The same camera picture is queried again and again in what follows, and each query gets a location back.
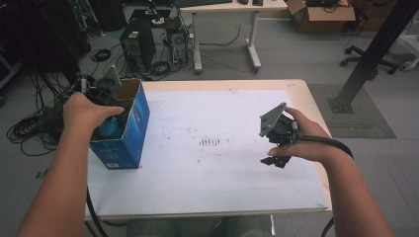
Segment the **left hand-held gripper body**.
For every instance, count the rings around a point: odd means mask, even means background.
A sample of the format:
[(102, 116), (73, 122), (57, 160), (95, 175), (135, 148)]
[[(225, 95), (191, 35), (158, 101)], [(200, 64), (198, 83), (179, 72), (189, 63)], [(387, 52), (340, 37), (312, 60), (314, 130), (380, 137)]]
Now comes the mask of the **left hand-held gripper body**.
[(78, 74), (80, 91), (94, 104), (117, 106), (114, 94), (122, 86), (122, 81), (115, 65), (112, 65), (101, 79), (87, 74)]

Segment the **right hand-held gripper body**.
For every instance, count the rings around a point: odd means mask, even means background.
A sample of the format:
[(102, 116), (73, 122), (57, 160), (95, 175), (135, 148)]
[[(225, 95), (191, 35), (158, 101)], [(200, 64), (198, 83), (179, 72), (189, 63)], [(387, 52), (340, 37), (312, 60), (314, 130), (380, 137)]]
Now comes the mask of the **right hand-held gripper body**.
[(266, 136), (271, 143), (280, 147), (294, 144), (300, 137), (297, 122), (285, 115), (286, 107), (286, 103), (280, 103), (260, 116), (259, 135)]

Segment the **blue plastic bottle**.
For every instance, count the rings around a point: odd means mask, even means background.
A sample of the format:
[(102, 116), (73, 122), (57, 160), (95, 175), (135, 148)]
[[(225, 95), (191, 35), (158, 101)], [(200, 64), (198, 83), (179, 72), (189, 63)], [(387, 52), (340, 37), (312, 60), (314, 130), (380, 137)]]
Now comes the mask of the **blue plastic bottle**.
[(107, 139), (119, 139), (123, 136), (125, 122), (117, 117), (107, 118), (99, 126), (99, 134)]

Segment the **blue cardboard box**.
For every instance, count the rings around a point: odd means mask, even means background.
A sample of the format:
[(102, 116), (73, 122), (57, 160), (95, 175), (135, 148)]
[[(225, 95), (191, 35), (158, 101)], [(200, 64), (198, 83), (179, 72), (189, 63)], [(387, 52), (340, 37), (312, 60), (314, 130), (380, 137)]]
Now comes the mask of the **blue cardboard box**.
[(119, 139), (107, 139), (97, 128), (91, 138), (90, 148), (110, 170), (137, 169), (147, 130), (150, 110), (141, 81), (125, 79), (114, 94), (120, 107), (124, 107), (127, 121), (124, 134)]

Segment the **person's left hand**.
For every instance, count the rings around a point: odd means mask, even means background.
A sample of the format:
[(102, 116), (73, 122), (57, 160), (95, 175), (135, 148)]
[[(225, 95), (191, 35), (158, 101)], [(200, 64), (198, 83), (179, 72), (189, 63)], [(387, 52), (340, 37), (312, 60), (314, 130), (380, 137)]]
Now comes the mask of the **person's left hand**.
[(93, 131), (105, 119), (120, 115), (122, 107), (99, 106), (92, 103), (84, 94), (74, 93), (63, 106), (63, 137), (90, 140)]

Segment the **person's right hand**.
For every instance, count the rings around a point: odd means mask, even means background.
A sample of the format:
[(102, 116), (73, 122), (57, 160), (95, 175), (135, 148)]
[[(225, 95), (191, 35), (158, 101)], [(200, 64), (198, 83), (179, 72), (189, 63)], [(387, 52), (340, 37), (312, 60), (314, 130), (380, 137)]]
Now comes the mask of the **person's right hand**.
[[(310, 120), (299, 110), (293, 108), (285, 108), (285, 111), (296, 120), (299, 131), (303, 135), (314, 135), (328, 138), (328, 134), (317, 122)], [(287, 148), (272, 148), (268, 151), (268, 155), (294, 156), (313, 162), (324, 163), (334, 154), (334, 152), (335, 148), (333, 146), (324, 143), (299, 141), (296, 144), (288, 146)]]

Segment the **black computer tower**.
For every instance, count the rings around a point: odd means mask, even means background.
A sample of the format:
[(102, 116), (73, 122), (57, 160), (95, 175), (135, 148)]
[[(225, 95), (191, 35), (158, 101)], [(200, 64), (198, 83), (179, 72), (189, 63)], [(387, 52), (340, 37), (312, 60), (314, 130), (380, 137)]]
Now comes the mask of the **black computer tower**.
[(135, 10), (120, 37), (128, 67), (133, 72), (148, 72), (156, 52), (150, 20), (144, 11)]

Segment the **dark grey floor mat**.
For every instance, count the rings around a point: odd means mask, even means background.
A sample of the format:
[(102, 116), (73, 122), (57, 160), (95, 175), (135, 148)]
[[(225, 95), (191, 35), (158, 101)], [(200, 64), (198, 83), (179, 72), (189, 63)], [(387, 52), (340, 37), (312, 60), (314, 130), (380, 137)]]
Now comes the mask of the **dark grey floor mat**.
[(351, 114), (332, 112), (327, 101), (341, 90), (339, 84), (309, 84), (308, 88), (333, 137), (393, 139), (395, 134), (362, 88), (352, 102)]

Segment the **small open computer case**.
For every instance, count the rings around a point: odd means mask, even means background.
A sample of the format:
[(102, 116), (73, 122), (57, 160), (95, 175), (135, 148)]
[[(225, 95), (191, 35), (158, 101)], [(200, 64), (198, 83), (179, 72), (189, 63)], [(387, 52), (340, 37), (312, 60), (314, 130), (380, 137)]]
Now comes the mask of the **small open computer case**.
[(184, 64), (188, 61), (187, 37), (186, 32), (179, 18), (168, 18), (165, 30), (167, 41), (169, 42), (172, 62), (174, 64)]

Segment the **brown cardboard box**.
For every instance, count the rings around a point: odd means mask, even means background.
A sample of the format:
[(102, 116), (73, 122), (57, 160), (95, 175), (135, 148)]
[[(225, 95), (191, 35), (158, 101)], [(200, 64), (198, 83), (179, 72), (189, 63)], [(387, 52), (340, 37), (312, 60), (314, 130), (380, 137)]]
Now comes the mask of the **brown cardboard box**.
[(285, 0), (298, 33), (341, 33), (356, 21), (350, 0)]

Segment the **light wooden desk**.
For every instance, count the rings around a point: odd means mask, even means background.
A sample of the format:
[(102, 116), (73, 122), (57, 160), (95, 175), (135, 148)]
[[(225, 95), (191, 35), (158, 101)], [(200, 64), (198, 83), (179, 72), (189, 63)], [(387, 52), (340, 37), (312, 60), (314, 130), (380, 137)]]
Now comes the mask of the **light wooden desk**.
[(226, 12), (228, 14), (231, 14), (231, 13), (238, 13), (238, 12), (251, 12), (252, 15), (251, 15), (250, 36), (246, 40), (246, 48), (248, 49), (248, 53), (252, 61), (254, 70), (258, 71), (259, 69), (262, 68), (261, 61), (259, 59), (257, 50), (254, 45), (259, 14), (264, 11), (286, 10), (288, 6), (286, 5), (285, 0), (257, 0), (257, 1), (261, 1), (262, 4), (254, 5), (253, 0), (249, 0), (247, 5), (242, 5), (242, 4), (239, 4), (237, 0), (233, 0), (232, 3), (227, 3), (227, 4), (206, 5), (206, 6), (198, 6), (198, 7), (187, 7), (187, 8), (177, 7), (181, 13), (190, 13), (192, 15), (192, 25), (193, 25), (193, 32), (194, 32), (194, 42), (193, 42), (194, 69), (197, 74), (203, 73), (202, 56), (201, 56), (199, 34), (198, 34), (199, 23), (197, 20), (197, 15), (199, 13), (220, 14), (221, 12)]

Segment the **black keyboard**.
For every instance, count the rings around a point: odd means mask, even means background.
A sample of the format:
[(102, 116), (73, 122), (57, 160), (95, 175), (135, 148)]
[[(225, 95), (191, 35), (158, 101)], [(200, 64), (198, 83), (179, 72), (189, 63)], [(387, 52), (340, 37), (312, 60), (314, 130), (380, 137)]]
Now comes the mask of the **black keyboard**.
[(173, 5), (178, 8), (198, 7), (206, 5), (227, 4), (233, 0), (173, 0)]

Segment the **black metal post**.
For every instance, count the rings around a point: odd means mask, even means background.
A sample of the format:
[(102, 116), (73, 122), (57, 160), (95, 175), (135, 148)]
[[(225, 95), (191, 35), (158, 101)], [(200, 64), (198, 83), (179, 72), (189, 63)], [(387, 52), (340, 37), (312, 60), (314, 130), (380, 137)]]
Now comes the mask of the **black metal post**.
[(336, 97), (327, 102), (334, 114), (352, 114), (355, 97), (419, 10), (419, 0), (398, 0)]

